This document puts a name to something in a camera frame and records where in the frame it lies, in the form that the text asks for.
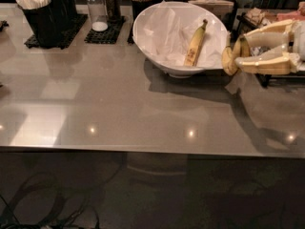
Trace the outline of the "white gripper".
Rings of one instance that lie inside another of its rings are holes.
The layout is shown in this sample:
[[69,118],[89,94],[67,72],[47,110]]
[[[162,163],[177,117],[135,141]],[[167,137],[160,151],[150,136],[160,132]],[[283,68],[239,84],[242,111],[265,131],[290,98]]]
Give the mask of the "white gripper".
[[260,56],[237,57],[234,61],[245,73],[285,75],[296,73],[305,61],[305,21],[282,20],[244,34],[250,48],[280,48]]

